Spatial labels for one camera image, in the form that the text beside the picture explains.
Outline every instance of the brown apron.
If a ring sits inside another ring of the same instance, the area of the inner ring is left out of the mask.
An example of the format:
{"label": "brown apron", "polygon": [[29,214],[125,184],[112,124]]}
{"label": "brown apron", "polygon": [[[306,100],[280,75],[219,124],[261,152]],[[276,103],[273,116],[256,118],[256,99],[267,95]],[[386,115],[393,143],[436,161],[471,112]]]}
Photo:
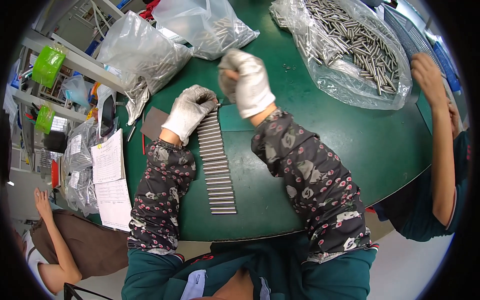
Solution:
{"label": "brown apron", "polygon": [[[54,210],[53,220],[82,273],[82,279],[109,275],[128,266],[128,233],[105,228],[64,209]],[[43,219],[32,226],[30,235],[33,244],[48,263],[58,264]]]}

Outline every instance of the woman's right hand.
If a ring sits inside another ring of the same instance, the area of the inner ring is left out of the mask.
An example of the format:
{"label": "woman's right hand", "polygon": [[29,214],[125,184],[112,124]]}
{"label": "woman's right hand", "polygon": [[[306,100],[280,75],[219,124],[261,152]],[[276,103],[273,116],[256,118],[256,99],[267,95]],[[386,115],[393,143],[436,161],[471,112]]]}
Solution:
{"label": "woman's right hand", "polygon": [[420,52],[412,55],[412,76],[417,80],[432,109],[445,108],[450,103],[447,98],[440,69],[428,56]]}
{"label": "woman's right hand", "polygon": [[230,102],[237,103],[243,119],[271,107],[275,96],[270,91],[267,71],[260,58],[238,49],[230,49],[218,67],[220,88]]}
{"label": "woman's right hand", "polygon": [[50,206],[50,202],[48,201],[48,192],[41,192],[39,188],[36,188],[33,193],[35,197],[36,209],[42,219],[45,221],[53,219],[52,208]]}

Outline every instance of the hand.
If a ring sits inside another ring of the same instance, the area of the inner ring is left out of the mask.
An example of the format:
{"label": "hand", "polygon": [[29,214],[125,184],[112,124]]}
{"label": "hand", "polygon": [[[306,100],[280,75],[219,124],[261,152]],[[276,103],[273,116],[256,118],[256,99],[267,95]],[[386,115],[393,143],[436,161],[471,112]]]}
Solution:
{"label": "hand", "polygon": [[230,49],[218,67],[220,89],[230,102],[237,103],[242,118],[263,112],[275,101],[275,96],[270,91],[267,71],[260,58],[238,49]]}
{"label": "hand", "polygon": [[178,135],[182,144],[188,144],[188,137],[197,128],[200,121],[215,107],[218,103],[216,94],[198,84],[184,89],[175,99],[172,111],[168,116],[162,128],[168,129]]}
{"label": "hand", "polygon": [[456,139],[456,137],[462,132],[462,128],[460,127],[460,114],[458,113],[458,109],[455,104],[449,104],[448,105],[448,111],[450,112],[450,120],[452,123],[452,135],[453,139]]}
{"label": "hand", "polygon": [[45,221],[53,220],[52,207],[48,201],[48,192],[41,192],[38,188],[36,188],[33,194],[35,197],[35,206],[38,214]]}
{"label": "hand", "polygon": [[412,56],[412,76],[417,80],[432,109],[447,108],[447,98],[440,69],[426,53]]}

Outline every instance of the gloved hand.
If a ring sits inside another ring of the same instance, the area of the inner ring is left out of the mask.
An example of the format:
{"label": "gloved hand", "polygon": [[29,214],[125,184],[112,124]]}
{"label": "gloved hand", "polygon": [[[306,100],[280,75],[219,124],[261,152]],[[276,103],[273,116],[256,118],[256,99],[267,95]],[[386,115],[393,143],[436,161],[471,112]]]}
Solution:
{"label": "gloved hand", "polygon": [[178,135],[182,145],[186,146],[190,134],[217,103],[216,94],[213,91],[198,84],[192,85],[184,89],[175,99],[172,111],[162,128]]}
{"label": "gloved hand", "polygon": [[[218,85],[230,102],[237,103],[243,119],[262,112],[275,101],[260,58],[238,49],[229,49],[218,67]],[[227,77],[225,69],[238,72],[238,80]]]}

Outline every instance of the blue plastic crate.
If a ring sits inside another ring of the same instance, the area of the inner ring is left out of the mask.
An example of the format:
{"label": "blue plastic crate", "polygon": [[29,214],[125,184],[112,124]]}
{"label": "blue plastic crate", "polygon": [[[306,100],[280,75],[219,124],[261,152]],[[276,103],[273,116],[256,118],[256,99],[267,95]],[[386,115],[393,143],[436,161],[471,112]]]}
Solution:
{"label": "blue plastic crate", "polygon": [[382,6],[384,8],[384,20],[395,32],[400,44],[405,49],[408,60],[412,61],[412,55],[415,53],[425,52],[444,72],[429,42],[414,23],[392,7],[385,4],[382,4]]}
{"label": "blue plastic crate", "polygon": [[439,42],[435,42],[433,46],[433,51],[438,57],[440,64],[444,69],[444,73],[447,77],[448,85],[452,89],[452,92],[457,92],[460,90],[460,82],[455,75],[455,70],[453,68],[452,62],[449,60],[445,50],[443,49],[442,45]]}

